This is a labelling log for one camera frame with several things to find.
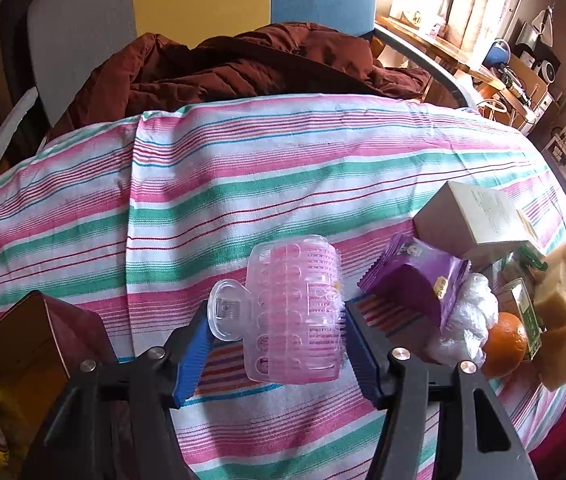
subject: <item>open box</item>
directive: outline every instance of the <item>open box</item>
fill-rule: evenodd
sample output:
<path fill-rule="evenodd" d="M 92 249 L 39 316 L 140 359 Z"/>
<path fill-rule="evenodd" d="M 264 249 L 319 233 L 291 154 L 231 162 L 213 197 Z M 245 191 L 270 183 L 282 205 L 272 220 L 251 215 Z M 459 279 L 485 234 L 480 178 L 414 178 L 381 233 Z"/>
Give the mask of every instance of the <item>open box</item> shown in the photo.
<path fill-rule="evenodd" d="M 10 452 L 0 480 L 18 478 L 45 415 L 85 359 L 116 361 L 95 312 L 35 290 L 0 318 L 0 428 Z"/>

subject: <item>orange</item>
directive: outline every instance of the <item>orange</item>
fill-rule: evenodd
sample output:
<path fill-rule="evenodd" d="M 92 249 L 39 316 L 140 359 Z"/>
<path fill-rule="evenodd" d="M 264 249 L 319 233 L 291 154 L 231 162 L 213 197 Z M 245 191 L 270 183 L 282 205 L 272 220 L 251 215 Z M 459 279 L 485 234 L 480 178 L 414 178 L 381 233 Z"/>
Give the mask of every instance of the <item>orange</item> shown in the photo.
<path fill-rule="evenodd" d="M 514 314 L 499 312 L 499 321 L 489 330 L 483 347 L 486 362 L 481 371 L 488 379 L 503 377 L 523 361 L 528 336 L 521 320 Z"/>

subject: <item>tablecloth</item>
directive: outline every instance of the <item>tablecloth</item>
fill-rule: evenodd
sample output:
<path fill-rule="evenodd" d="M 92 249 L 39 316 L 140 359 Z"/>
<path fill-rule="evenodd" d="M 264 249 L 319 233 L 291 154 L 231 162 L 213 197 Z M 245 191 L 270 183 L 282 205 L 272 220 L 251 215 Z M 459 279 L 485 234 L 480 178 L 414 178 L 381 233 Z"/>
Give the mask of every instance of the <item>tablecloth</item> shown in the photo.
<path fill-rule="evenodd" d="M 356 283 L 447 180 L 506 190 L 550 250 L 566 197 L 521 134 L 470 110 L 371 96 L 288 95 L 146 112 L 57 139 L 0 176 L 0 314 L 30 290 L 98 312 L 121 360 L 162 344 L 252 247 L 300 234 L 341 252 L 343 292 L 408 348 L 431 327 Z M 535 447 L 566 403 L 529 367 L 493 386 Z M 173 412 L 202 479 L 365 475 L 383 421 L 348 363 L 338 380 L 253 383 L 240 342 L 215 345 Z M 431 475 L 438 409 L 419 478 Z"/>

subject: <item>purple snack package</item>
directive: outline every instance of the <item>purple snack package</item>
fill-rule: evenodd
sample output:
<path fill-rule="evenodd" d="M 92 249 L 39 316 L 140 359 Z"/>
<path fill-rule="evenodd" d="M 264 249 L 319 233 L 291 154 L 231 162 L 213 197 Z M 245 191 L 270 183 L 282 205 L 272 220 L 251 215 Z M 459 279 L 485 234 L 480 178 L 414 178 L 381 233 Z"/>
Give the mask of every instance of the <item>purple snack package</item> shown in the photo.
<path fill-rule="evenodd" d="M 358 285 L 429 317 L 442 330 L 470 272 L 470 261 L 436 249 L 412 235 L 394 235 Z"/>

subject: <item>crumpled plastic wrap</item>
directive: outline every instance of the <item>crumpled plastic wrap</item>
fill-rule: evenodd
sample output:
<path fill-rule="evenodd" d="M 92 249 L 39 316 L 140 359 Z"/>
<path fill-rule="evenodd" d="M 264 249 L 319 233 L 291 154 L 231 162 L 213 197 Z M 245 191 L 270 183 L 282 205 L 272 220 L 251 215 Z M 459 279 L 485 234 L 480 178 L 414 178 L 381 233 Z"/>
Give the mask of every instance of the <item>crumpled plastic wrap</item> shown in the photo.
<path fill-rule="evenodd" d="M 461 286 L 448 323 L 428 341 L 426 352 L 444 365 L 469 360 L 481 366 L 486 360 L 481 347 L 487 341 L 488 330 L 498 321 L 498 301 L 487 278 L 472 273 Z"/>

